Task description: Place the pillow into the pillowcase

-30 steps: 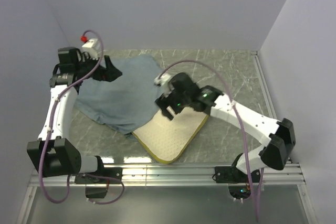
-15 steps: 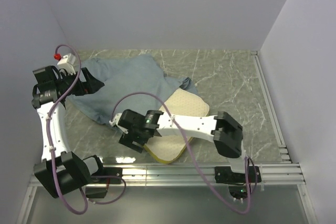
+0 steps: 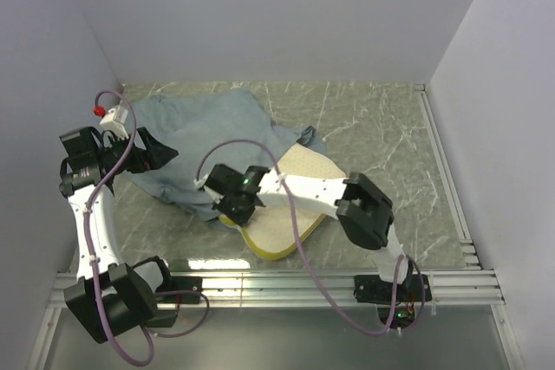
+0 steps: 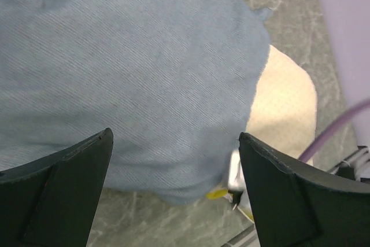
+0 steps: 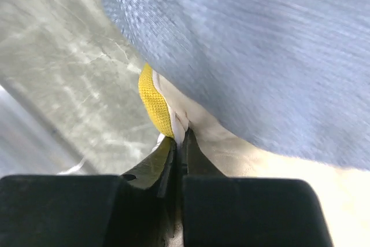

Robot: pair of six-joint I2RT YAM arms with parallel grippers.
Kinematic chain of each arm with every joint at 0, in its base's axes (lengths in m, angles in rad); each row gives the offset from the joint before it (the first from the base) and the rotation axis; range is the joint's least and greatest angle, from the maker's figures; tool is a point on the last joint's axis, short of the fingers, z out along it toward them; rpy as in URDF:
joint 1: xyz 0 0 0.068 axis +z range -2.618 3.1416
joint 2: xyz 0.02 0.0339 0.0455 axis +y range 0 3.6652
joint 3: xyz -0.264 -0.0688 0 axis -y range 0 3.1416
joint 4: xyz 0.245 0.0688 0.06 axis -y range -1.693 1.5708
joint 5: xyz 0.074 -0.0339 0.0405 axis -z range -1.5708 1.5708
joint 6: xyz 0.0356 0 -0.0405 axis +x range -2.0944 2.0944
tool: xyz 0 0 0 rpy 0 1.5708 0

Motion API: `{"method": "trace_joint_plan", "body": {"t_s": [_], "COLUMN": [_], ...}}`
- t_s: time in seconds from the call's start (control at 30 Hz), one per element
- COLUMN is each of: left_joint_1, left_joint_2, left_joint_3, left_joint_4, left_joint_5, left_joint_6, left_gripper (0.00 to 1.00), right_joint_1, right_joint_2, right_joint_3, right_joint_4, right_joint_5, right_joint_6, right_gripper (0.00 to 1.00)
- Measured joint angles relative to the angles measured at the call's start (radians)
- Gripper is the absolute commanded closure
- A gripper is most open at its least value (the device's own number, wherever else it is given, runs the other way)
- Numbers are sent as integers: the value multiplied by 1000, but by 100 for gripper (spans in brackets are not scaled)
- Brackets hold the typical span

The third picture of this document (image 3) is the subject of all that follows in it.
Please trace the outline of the cream pillow yellow edge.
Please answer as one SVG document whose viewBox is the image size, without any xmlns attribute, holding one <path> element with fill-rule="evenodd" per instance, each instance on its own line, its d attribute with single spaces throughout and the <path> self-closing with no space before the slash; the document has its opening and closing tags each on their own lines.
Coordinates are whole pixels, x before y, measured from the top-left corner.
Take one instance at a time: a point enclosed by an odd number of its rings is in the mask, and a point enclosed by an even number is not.
<svg viewBox="0 0 555 370">
<path fill-rule="evenodd" d="M 339 179 L 345 176 L 330 158 L 299 144 L 293 145 L 278 160 L 278 167 L 285 174 L 311 178 Z M 247 247 L 266 261 L 280 260 L 297 249 L 287 204 L 258 207 L 245 226 L 233 223 L 225 215 L 220 215 L 219 221 L 225 227 L 239 231 Z"/>
</svg>

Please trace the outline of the blue fabric pillowcase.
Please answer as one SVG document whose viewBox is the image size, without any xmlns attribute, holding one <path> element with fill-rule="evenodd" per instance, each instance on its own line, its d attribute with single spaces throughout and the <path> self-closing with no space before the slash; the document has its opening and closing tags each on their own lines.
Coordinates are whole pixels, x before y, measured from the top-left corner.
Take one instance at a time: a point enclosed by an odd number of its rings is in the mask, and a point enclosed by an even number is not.
<svg viewBox="0 0 555 370">
<path fill-rule="evenodd" d="M 283 127 L 271 120 L 247 88 L 224 93 L 172 97 L 154 94 L 136 101 L 127 123 L 145 127 L 178 156 L 158 170 L 123 175 L 166 204 L 176 204 L 204 221 L 217 217 L 212 199 L 194 187 L 198 174 L 216 164 L 238 172 L 271 166 L 295 144 L 317 153 L 326 146 L 312 126 Z"/>
</svg>

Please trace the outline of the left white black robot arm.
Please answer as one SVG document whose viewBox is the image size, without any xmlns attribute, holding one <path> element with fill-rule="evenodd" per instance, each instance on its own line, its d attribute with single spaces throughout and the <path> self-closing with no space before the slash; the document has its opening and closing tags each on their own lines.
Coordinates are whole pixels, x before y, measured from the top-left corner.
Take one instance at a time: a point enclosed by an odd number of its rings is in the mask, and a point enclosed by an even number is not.
<svg viewBox="0 0 555 370">
<path fill-rule="evenodd" d="M 152 256 L 131 266 L 117 247 L 114 227 L 114 179 L 109 171 L 143 173 L 157 170 L 178 156 L 146 128 L 138 130 L 143 145 L 110 138 L 82 127 L 61 135 L 67 152 L 61 163 L 60 192 L 75 217 L 79 244 L 76 283 L 64 291 L 64 301 L 94 341 L 107 341 L 104 325 L 114 335 L 145 325 L 158 316 L 156 302 L 173 296 L 174 280 L 167 264 Z"/>
</svg>

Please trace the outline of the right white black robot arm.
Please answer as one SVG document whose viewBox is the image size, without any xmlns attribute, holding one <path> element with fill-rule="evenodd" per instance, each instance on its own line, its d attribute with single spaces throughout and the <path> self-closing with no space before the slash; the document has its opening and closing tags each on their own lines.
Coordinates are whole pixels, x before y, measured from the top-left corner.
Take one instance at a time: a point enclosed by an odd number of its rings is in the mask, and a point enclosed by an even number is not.
<svg viewBox="0 0 555 370">
<path fill-rule="evenodd" d="M 258 207 L 294 207 L 339 222 L 351 243 L 371 252 L 382 279 L 382 290 L 399 301 L 413 288 L 414 267 L 407 259 L 394 227 L 393 203 L 365 175 L 322 179 L 250 166 L 244 173 L 217 164 L 197 183 L 208 192 L 215 210 L 245 225 Z"/>
</svg>

